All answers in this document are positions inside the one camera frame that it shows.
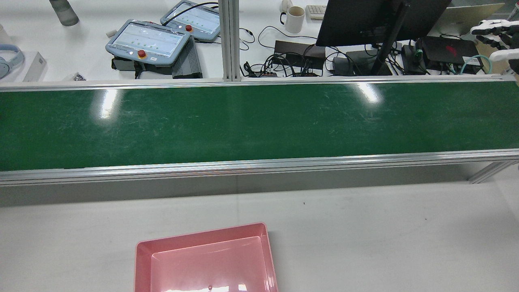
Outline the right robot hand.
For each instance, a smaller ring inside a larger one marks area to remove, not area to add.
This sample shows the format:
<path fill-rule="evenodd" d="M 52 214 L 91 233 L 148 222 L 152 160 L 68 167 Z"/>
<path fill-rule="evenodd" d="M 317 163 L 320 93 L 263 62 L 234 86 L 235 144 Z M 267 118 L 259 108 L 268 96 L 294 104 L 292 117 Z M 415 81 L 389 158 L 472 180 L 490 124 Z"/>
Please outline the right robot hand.
<path fill-rule="evenodd" d="M 483 44 L 496 48 L 488 59 L 508 61 L 515 74 L 519 73 L 519 22 L 504 19 L 482 20 L 470 29 L 470 34 Z"/>

